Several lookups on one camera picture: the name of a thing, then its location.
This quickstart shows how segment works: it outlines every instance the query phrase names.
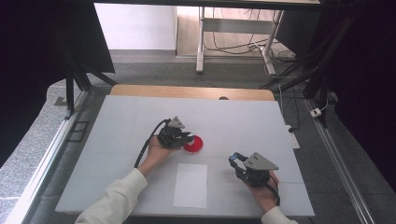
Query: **red disc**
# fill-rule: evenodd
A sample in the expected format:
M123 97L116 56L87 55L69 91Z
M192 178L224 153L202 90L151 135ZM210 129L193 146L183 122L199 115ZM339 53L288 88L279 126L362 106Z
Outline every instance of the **red disc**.
M204 142L202 141L202 139L195 135L194 136L194 141L191 145L189 145L188 143L184 144L184 151L187 153L197 153L201 150L202 146L204 145Z

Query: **human arm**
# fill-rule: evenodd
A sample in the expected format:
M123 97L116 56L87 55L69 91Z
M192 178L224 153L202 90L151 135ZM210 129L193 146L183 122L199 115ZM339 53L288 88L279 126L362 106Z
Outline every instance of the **human arm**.
M277 189L279 180L275 176L273 171L270 171L272 178L268 181L268 185L274 189ZM276 197L271 190L266 187L253 188L247 184L253 195L256 203L262 208L264 215L262 216L263 224L297 224L296 221L290 220L280 211L280 208L276 206Z
M177 149L163 148L156 136L148 145L148 155L137 169L123 179L115 180L102 198L83 211L76 223L122 223L137 204L137 197L147 186L146 176Z

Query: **human hand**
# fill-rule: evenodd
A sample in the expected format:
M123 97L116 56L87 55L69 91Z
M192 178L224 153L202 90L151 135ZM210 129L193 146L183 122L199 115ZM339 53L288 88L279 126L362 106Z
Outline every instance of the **human hand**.
M275 176L274 171L270 171L270 176L272 178L270 178L270 180L268 181L268 185L274 189L277 189L277 184L279 183L279 180ZM253 188L248 184L246 185L250 189L254 200L256 201L256 203L259 204L264 213L268 212L276 206L276 196L273 192L271 192L271 190L266 187Z
M178 150L180 150L180 148L163 147L160 141L158 141L157 136L152 136L148 144L148 155L137 169L144 176L147 176L155 167L163 163L172 152Z

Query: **white sleeve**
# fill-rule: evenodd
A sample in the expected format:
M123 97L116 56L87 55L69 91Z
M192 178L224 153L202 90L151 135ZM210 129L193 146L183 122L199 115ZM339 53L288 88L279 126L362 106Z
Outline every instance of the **white sleeve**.
M262 216L263 224L297 224L296 221L290 220L285 215L283 215L282 211L280 211L279 207L274 207L269 210Z
M83 211L76 223L122 223L131 215L137 196L147 184L147 179L134 168L123 179L111 183L102 198Z

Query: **white wall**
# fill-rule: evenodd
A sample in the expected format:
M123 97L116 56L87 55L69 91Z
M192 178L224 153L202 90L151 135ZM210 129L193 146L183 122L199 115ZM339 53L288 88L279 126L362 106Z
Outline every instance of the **white wall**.
M95 4L109 49L176 49L177 8Z

